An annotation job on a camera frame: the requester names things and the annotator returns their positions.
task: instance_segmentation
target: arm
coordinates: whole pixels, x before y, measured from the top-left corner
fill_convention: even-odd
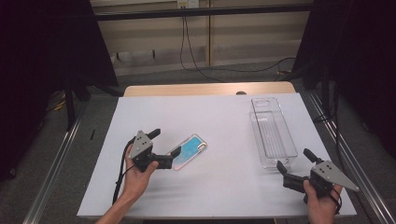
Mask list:
[[[334,190],[341,193],[343,187],[339,185],[333,186]],[[323,197],[318,199],[315,188],[309,184],[308,180],[304,181],[304,189],[308,195],[308,217],[311,224],[333,224],[334,213],[336,209],[335,203],[329,197]],[[339,196],[333,190],[331,195],[335,200],[338,200]]]
[[[131,148],[132,145],[128,147],[125,154],[126,169],[134,166],[132,160],[128,158]],[[121,196],[96,223],[119,223],[131,206],[142,196],[149,184],[149,178],[157,167],[158,162],[154,161],[148,166],[145,173],[141,173],[137,167],[127,171]]]

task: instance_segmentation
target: phone case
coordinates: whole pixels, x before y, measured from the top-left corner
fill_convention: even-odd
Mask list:
[[[171,151],[178,147],[181,147],[181,151],[173,160],[172,167],[174,170],[180,170],[189,161],[198,156],[207,147],[207,143],[197,134],[193,134]]]

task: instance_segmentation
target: human hand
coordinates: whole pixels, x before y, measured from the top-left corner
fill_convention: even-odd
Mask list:
[[[338,200],[339,194],[343,187],[339,185],[333,186],[334,190],[331,195],[335,200]],[[309,183],[308,180],[304,181],[304,189],[308,195],[308,217],[311,224],[333,224],[336,204],[329,197],[317,197],[315,188]]]
[[[132,145],[128,147],[125,153],[126,169],[134,166],[134,162],[128,157],[131,149]],[[133,202],[137,201],[137,199],[140,198],[140,196],[142,196],[142,194],[145,192],[149,184],[149,178],[157,169],[158,165],[159,163],[157,161],[153,161],[144,173],[140,172],[139,168],[136,166],[128,170],[125,174],[124,187],[120,197],[126,198]]]

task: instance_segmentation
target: plastic storage box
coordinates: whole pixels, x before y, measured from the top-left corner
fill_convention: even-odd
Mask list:
[[[289,167],[297,157],[288,125],[276,98],[251,100],[250,120],[263,168],[275,168],[277,161]]]

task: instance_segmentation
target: table surface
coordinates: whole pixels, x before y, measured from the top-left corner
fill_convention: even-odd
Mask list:
[[[142,127],[146,133],[159,127],[163,129],[158,139],[153,140],[153,151],[158,154],[166,153],[191,133],[201,135],[208,143],[208,148],[180,171],[156,171],[145,194],[127,213],[127,217],[175,219],[306,216],[304,195],[283,188],[279,172],[261,168],[248,118],[251,98],[276,97],[283,105],[285,120],[299,153],[290,171],[296,175],[308,175],[312,163],[302,153],[305,147],[313,150],[323,160],[329,156],[300,95],[276,93],[233,96],[236,91],[248,94],[258,94],[258,91],[268,93],[276,86],[285,88],[283,92],[294,92],[291,84],[286,82],[128,88],[125,96],[139,97],[120,98],[78,216],[99,217],[111,205],[114,190],[112,179],[117,178],[120,169],[119,155],[122,154],[123,145]],[[186,94],[189,96],[173,96],[184,95],[182,90],[188,90],[189,93]],[[141,96],[143,91],[150,92],[149,97]],[[199,91],[202,94],[228,96],[203,96]],[[341,215],[356,215],[344,191],[342,197]]]

